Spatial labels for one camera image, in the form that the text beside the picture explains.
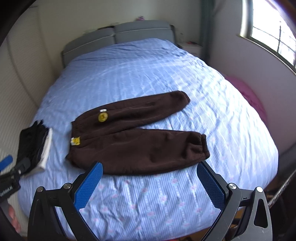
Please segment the person left hand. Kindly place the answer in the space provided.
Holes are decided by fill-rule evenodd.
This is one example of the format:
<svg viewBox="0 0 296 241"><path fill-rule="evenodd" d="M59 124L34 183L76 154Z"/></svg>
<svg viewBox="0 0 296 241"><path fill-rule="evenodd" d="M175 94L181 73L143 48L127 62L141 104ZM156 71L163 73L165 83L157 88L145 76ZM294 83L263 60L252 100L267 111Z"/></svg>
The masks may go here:
<svg viewBox="0 0 296 241"><path fill-rule="evenodd" d="M14 208L9 204L9 216L11 218L11 224L15 228L17 233L21 231L21 225L18 221Z"/></svg>

